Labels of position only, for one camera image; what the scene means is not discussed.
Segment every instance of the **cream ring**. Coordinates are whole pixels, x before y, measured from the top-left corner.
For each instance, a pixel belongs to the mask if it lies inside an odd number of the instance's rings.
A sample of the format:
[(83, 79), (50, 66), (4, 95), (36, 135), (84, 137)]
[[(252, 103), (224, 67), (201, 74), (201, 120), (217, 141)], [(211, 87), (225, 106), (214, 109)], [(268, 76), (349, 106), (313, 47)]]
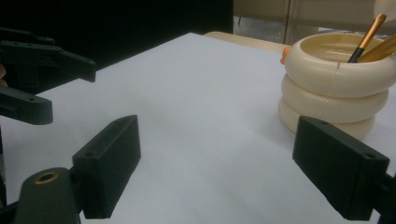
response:
[[(396, 83), (396, 62), (388, 57), (372, 63), (340, 63), (361, 41), (361, 35), (312, 35), (296, 42), (285, 68), (289, 77), (306, 90), (322, 95), (356, 98), (387, 90)], [(379, 44), (374, 38), (367, 50)]]
[[(298, 118), (301, 116), (298, 112), (293, 110), (284, 100), (280, 98), (279, 116), (284, 125), (293, 133), (297, 131)], [(375, 116), (352, 123), (332, 123), (335, 127), (352, 135), (357, 139), (362, 139), (373, 128), (375, 123)]]
[(283, 98), (299, 114), (330, 123), (350, 123), (368, 119), (387, 103), (389, 91), (361, 98), (333, 98), (314, 94), (295, 84), (287, 75), (282, 80)]

